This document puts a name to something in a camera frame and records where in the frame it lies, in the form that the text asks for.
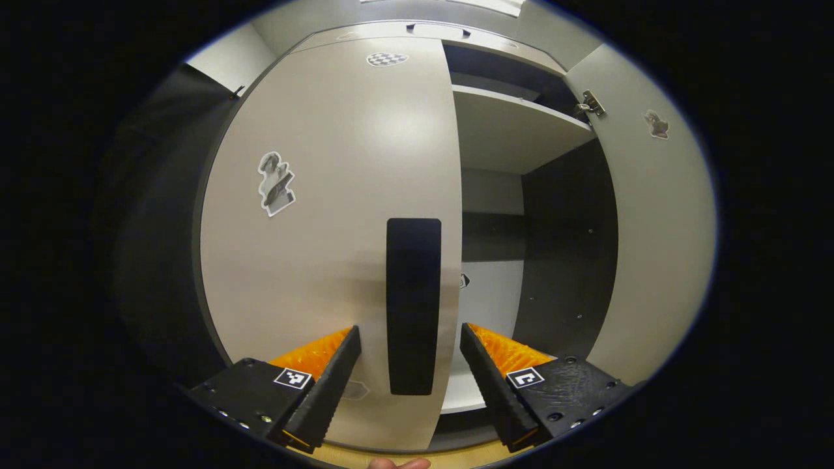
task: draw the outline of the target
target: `shelf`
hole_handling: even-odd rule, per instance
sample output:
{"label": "shelf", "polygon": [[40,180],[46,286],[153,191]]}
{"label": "shelf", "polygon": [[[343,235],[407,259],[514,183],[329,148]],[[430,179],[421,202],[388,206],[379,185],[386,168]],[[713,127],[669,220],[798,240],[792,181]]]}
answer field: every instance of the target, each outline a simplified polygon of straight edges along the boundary
{"label": "shelf", "polygon": [[595,138],[568,115],[520,98],[452,85],[460,165],[527,174]]}

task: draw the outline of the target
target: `hand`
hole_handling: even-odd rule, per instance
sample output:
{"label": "hand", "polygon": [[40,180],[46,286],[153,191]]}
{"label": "hand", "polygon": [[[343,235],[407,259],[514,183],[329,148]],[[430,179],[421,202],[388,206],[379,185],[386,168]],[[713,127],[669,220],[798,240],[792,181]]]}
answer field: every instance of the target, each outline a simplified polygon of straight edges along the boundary
{"label": "hand", "polygon": [[429,469],[431,462],[422,457],[408,461],[402,466],[397,466],[393,461],[384,457],[378,457],[370,462],[368,469]]}

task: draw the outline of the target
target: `sticker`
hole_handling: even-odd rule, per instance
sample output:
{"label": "sticker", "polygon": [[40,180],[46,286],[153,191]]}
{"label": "sticker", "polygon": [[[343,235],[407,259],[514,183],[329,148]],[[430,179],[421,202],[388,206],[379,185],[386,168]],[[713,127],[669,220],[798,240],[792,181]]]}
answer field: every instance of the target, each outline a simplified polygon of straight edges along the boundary
{"label": "sticker", "polygon": [[307,384],[307,381],[310,381],[310,377],[312,376],[313,375],[304,373],[303,371],[284,368],[284,371],[281,371],[281,374],[278,375],[273,382],[284,386],[294,387],[295,389],[304,389],[304,385]]}
{"label": "sticker", "polygon": [[348,384],[344,387],[344,392],[342,392],[342,399],[347,399],[348,401],[358,401],[359,399],[367,396],[369,392],[370,389],[368,389],[363,382],[348,381]]}
{"label": "sticker", "polygon": [[661,116],[657,115],[655,111],[651,109],[647,110],[645,114],[643,114],[643,118],[646,120],[646,124],[649,124],[649,135],[651,135],[654,139],[669,139],[669,123],[665,120],[661,119]]}
{"label": "sticker", "polygon": [[387,52],[372,53],[367,58],[368,63],[370,63],[374,67],[388,67],[390,65],[396,65],[398,63],[405,62],[408,59],[409,56],[404,55],[402,53]]}
{"label": "sticker", "polygon": [[541,377],[538,371],[532,368],[525,368],[524,370],[507,373],[507,377],[510,378],[510,382],[513,383],[515,389],[532,386],[545,380],[545,378]]}
{"label": "sticker", "polygon": [[271,217],[295,202],[295,192],[288,189],[295,174],[289,170],[289,163],[281,162],[278,152],[269,152],[261,158],[258,172],[264,180],[258,186],[261,194],[261,208]]}

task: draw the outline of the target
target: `cabinet door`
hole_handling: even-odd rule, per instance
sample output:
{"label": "cabinet door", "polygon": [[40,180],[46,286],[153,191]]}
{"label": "cabinet door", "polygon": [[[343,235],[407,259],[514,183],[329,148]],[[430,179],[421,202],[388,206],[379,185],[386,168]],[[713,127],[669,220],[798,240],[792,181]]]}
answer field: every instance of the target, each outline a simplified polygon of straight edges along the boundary
{"label": "cabinet door", "polygon": [[[374,53],[408,56],[372,66]],[[261,207],[268,152],[294,174],[295,202]],[[389,389],[385,251],[390,218],[439,219],[440,320],[430,396]],[[445,395],[460,282],[460,153],[440,40],[372,38],[285,57],[248,96],[220,144],[203,202],[208,308],[232,361],[268,361],[358,325],[351,379],[327,440],[425,449]]]}
{"label": "cabinet door", "polygon": [[[611,46],[599,46],[565,81],[578,100],[589,89],[605,108],[589,116],[617,204],[614,289],[588,361],[634,385],[681,343],[709,285],[717,224],[710,173],[681,112]],[[652,136],[652,114],[668,134]]]}

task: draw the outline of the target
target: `wooden floor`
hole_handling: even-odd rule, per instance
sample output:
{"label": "wooden floor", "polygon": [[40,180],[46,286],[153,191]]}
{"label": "wooden floor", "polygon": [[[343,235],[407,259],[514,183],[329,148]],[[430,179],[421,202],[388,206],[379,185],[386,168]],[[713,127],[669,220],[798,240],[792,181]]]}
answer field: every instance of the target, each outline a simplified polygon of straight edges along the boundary
{"label": "wooden floor", "polygon": [[483,445],[471,446],[461,450],[403,455],[357,451],[324,443],[322,447],[315,451],[312,457],[320,461],[328,462],[329,464],[347,467],[349,469],[366,469],[370,462],[376,457],[387,457],[397,465],[404,464],[417,457],[424,457],[425,459],[431,461],[431,469],[460,469],[465,467],[484,466],[486,464],[490,464],[491,462],[500,461],[507,457],[520,454],[523,451],[527,451],[531,447],[532,446],[510,454],[510,452],[507,451],[506,446],[496,440],[484,443]]}

